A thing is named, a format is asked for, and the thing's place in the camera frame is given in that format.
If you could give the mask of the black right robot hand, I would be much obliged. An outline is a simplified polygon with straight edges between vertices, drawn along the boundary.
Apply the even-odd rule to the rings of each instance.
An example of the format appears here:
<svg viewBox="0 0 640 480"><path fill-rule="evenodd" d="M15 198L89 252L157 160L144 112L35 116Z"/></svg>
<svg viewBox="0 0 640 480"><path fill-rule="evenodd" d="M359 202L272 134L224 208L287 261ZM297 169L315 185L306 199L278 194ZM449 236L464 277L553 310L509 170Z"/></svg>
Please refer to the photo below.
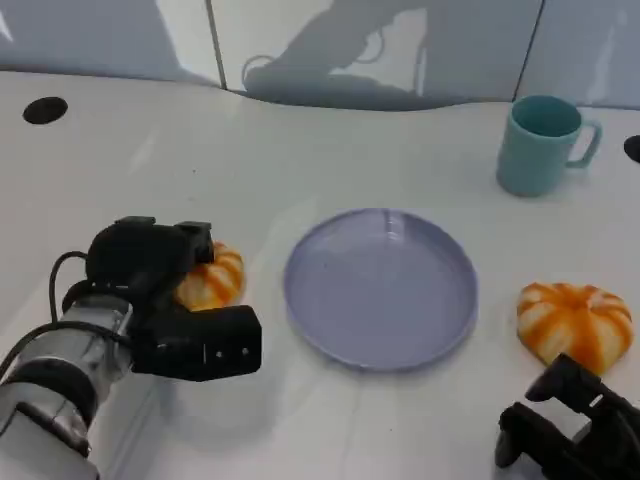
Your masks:
<svg viewBox="0 0 640 480"><path fill-rule="evenodd" d="M511 467L526 455L547 479L637 479L639 409L566 354L546 368L525 394L555 398L589 422L572 438L528 406L515 402L500 415L495 465Z"/></svg>

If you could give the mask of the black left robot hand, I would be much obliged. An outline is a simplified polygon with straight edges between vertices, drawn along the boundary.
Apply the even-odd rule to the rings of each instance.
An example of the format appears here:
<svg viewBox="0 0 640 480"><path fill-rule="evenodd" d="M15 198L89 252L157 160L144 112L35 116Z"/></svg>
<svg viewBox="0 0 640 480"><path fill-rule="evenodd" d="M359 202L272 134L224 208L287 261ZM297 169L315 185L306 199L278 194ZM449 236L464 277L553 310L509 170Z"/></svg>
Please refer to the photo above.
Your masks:
<svg viewBox="0 0 640 480"><path fill-rule="evenodd" d="M86 276L93 292L125 300L146 317L167 308L187 274L214 258L208 222L161 225L153 217L125 217L92 241Z"/></svg>

